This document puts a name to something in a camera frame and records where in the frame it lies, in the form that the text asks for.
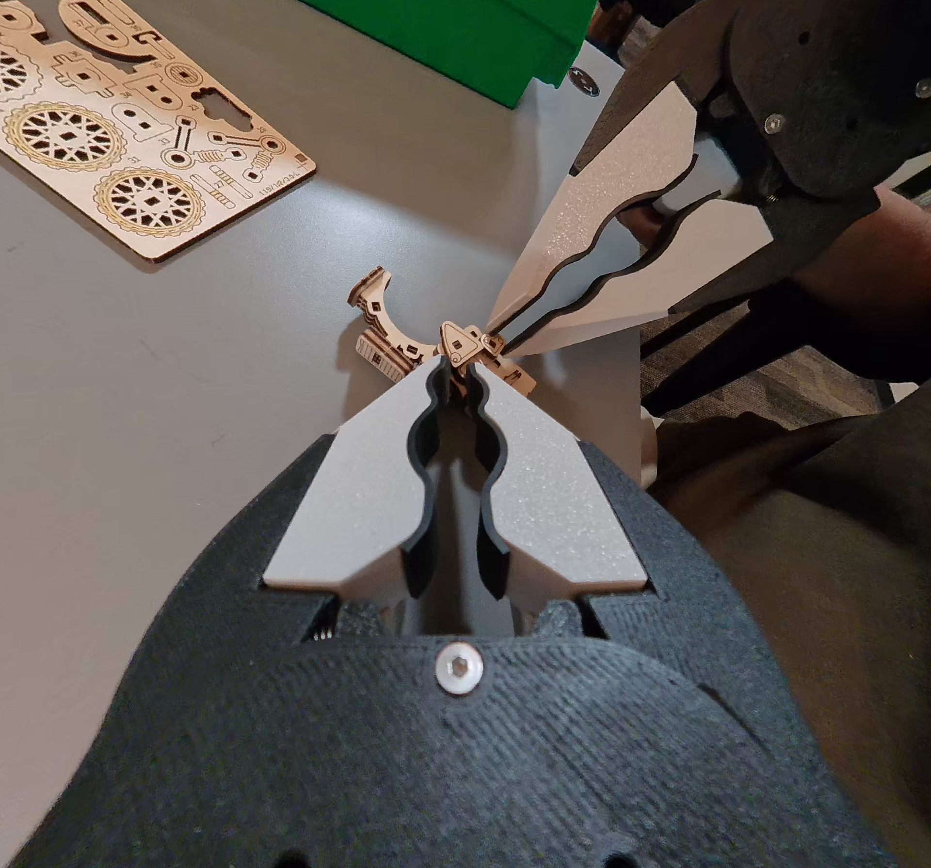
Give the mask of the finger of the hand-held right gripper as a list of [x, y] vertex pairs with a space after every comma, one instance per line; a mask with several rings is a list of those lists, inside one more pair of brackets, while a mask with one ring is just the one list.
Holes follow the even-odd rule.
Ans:
[[758, 207], [707, 196], [675, 215], [639, 261], [594, 280], [576, 302], [543, 315], [503, 353], [541, 354], [664, 318], [773, 239]]
[[585, 168], [566, 176], [498, 293], [487, 330], [498, 334], [518, 318], [620, 211], [686, 175], [695, 127], [695, 108], [677, 86], [666, 86]]

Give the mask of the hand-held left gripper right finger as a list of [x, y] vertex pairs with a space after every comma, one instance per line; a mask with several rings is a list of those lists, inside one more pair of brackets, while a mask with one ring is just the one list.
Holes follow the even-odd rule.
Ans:
[[496, 599], [641, 591], [648, 576], [580, 441], [481, 364], [467, 370], [475, 453], [487, 471], [477, 558]]

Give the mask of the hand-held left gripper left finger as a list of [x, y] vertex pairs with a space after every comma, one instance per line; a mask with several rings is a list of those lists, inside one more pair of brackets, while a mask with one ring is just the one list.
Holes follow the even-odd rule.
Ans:
[[375, 606], [401, 633], [439, 556], [428, 466], [449, 401], [449, 361], [431, 358], [345, 421], [262, 574], [274, 590]]

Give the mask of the wooden model assembly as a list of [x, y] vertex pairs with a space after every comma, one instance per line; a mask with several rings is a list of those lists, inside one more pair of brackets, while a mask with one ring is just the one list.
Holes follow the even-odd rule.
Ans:
[[466, 373], [470, 364], [481, 364], [524, 397], [536, 381], [517, 362], [503, 355], [505, 339], [489, 335], [476, 325], [460, 327], [445, 321], [436, 344], [426, 344], [406, 336], [394, 325], [385, 309], [385, 290], [391, 273], [376, 267], [349, 293], [347, 302], [357, 307], [367, 327], [355, 343], [355, 351], [393, 383], [429, 359], [441, 355], [449, 360], [450, 395], [466, 398]]

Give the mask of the wooden parts sheet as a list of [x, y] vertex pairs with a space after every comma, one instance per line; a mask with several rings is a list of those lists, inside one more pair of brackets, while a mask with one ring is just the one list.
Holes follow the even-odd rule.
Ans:
[[2, 153], [156, 264], [317, 164], [123, 0], [1, 0]]

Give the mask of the person's right forearm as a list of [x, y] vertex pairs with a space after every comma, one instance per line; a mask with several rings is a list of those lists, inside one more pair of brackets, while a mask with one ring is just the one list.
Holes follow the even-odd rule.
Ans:
[[930, 375], [930, 216], [893, 188], [790, 280], [806, 295], [814, 348], [857, 376]]

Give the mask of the olive green shirt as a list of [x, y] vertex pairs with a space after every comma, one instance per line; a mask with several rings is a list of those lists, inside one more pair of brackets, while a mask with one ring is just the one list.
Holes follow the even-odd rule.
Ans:
[[651, 495], [750, 607], [898, 863], [929, 866], [929, 383], [873, 416], [668, 419], [657, 440]]

